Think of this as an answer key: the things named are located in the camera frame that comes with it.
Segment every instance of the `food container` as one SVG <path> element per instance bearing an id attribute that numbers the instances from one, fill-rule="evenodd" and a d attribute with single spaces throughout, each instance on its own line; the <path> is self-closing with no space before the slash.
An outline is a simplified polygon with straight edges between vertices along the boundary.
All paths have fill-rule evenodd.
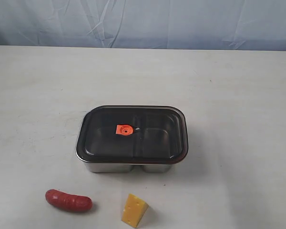
<path id="1" fill-rule="evenodd" d="M 165 172 L 188 151 L 185 117 L 168 106 L 100 106 L 82 122 L 76 154 L 91 172 Z"/>

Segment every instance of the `table surface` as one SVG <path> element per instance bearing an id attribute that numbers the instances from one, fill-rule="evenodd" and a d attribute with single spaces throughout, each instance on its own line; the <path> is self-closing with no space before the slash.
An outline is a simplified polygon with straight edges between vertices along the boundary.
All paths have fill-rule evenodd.
<path id="1" fill-rule="evenodd" d="M 183 111 L 189 153 L 165 174 L 94 174 L 75 155 L 104 104 Z M 48 189 L 90 196 L 57 210 Z M 286 229 L 286 52 L 0 46 L 0 228 Z"/>

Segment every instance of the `dark transparent lid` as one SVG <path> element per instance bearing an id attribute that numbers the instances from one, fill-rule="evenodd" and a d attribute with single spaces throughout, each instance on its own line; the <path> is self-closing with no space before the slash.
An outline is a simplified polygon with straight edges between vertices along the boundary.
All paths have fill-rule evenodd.
<path id="1" fill-rule="evenodd" d="M 174 164 L 188 150 L 184 115 L 167 106 L 101 106 L 84 118 L 76 147 L 93 163 Z"/>

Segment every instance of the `red sausage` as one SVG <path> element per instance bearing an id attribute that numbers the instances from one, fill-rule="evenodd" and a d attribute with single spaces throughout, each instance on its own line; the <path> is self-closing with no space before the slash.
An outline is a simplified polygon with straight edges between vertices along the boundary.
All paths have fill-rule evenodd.
<path id="1" fill-rule="evenodd" d="M 49 204 L 65 211 L 85 212 L 92 208 L 89 197 L 71 195 L 55 189 L 48 190 L 45 197 Z"/>

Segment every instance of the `yellow cheese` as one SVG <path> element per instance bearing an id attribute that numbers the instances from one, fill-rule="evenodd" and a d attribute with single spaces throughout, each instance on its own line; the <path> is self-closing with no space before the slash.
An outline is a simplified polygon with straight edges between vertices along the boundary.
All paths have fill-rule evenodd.
<path id="1" fill-rule="evenodd" d="M 143 200 L 133 194 L 129 194 L 123 210 L 122 221 L 133 228 L 137 228 L 147 208 L 148 204 Z"/>

